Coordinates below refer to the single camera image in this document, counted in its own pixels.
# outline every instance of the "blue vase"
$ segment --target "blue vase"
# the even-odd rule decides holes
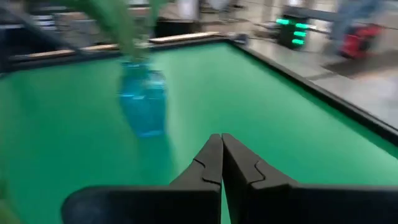
[[[130,127],[139,137],[165,131],[165,78],[149,64],[124,62],[120,101]]]

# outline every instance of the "green light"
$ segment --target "green light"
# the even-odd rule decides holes
[[[306,34],[304,32],[296,31],[296,32],[294,32],[294,35],[297,35],[299,37],[305,37]]]
[[[306,28],[308,28],[308,25],[306,25],[306,24],[296,24],[296,27],[297,27],[297,28],[306,29]]]
[[[303,45],[303,44],[304,44],[304,40],[297,40],[297,39],[294,39],[294,40],[292,40],[292,43],[293,43],[293,44],[300,44],[300,45]]]
[[[276,23],[287,25],[289,24],[289,21],[287,19],[277,19]]]

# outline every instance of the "green tabletop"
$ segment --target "green tabletop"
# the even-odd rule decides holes
[[[87,185],[167,185],[213,133],[299,182],[398,184],[395,146],[227,43],[153,54],[167,79],[167,134],[139,139],[119,105],[121,61],[0,81],[0,219],[60,224],[65,197]],[[229,223],[225,196],[222,206]]]

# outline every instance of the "person's leg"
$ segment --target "person's leg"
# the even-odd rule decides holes
[[[346,31],[356,19],[369,19],[380,13],[383,0],[349,0],[341,4],[338,18],[331,28],[330,38],[335,41],[335,49],[339,49],[344,41]]]

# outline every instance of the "red machine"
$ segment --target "red machine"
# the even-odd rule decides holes
[[[381,32],[382,27],[376,24],[352,27],[344,38],[341,55],[352,59],[368,56],[368,50]]]

